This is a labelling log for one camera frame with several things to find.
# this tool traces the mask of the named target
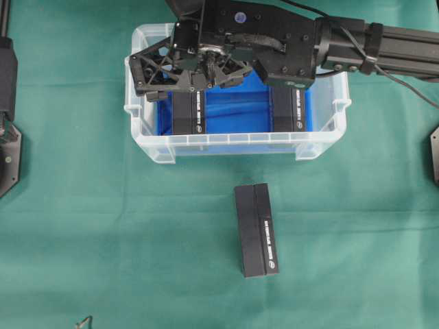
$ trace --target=robotic arm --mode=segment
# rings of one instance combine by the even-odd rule
[[[137,95],[148,101],[168,91],[233,87],[253,69],[264,84],[292,88],[343,71],[439,77],[438,33],[332,16],[312,20],[258,3],[167,2],[178,16],[172,37],[130,58]],[[318,74],[318,66],[331,71]]]

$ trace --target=transparent storage box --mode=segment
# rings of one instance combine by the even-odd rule
[[[132,51],[168,37],[174,24],[147,24],[132,35]],[[205,134],[157,136],[157,105],[137,97],[128,64],[126,104],[131,116],[131,135],[140,148],[161,164],[176,163],[177,156],[292,153],[296,160],[313,160],[337,142],[346,131],[346,108],[350,106],[346,73],[317,79],[311,87],[312,132],[264,132],[251,134]]]

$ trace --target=black box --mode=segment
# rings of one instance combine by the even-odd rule
[[[206,134],[206,95],[204,91],[172,94],[172,134]]]
[[[273,132],[306,132],[305,91],[288,87],[271,87]]]
[[[279,273],[267,184],[235,187],[244,277]]]

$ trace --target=green tablecloth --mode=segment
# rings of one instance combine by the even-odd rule
[[[306,3],[439,32],[434,0]],[[136,26],[170,21],[159,0],[12,0],[25,138],[0,201],[0,328],[437,328],[439,111],[356,74],[348,131],[317,160],[154,164],[130,136],[123,58]],[[244,280],[233,187],[253,182],[270,185],[281,274]]]

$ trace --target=blue liner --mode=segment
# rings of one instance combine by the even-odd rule
[[[307,130],[312,131],[311,97],[305,93]],[[158,134],[172,134],[172,93],[158,103]],[[252,72],[244,83],[233,88],[206,91],[207,134],[271,132],[270,88]]]

